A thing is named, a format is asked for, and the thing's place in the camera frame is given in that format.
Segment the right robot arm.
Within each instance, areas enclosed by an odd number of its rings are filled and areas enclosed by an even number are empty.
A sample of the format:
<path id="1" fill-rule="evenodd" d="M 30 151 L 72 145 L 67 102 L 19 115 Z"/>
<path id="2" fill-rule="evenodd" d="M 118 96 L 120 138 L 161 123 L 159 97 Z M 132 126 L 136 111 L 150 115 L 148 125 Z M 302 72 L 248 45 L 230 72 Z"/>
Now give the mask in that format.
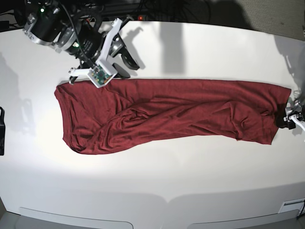
<path id="1" fill-rule="evenodd" d="M 140 67 L 131 56 L 120 36 L 121 29 L 133 18 L 115 18 L 108 30 L 100 31 L 103 22 L 99 5 L 90 7 L 92 0 L 28 0 L 24 34 L 35 44 L 67 52 L 79 60 L 77 68 L 69 70 L 69 83 L 86 76 L 97 87 L 106 86 L 112 79 L 128 79 L 120 73 L 120 66 L 109 61 L 117 55 L 126 67 L 137 71 Z"/>

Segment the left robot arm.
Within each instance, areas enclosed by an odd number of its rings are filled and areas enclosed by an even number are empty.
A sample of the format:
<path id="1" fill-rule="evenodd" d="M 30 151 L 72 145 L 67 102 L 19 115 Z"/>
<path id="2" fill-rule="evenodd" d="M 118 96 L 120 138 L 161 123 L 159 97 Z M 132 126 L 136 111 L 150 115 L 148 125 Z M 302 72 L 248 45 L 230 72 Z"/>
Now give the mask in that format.
<path id="1" fill-rule="evenodd" d="M 276 117 L 276 126 L 279 128 L 295 129 L 297 126 L 305 130 L 305 97 L 288 99 L 286 107 Z"/>

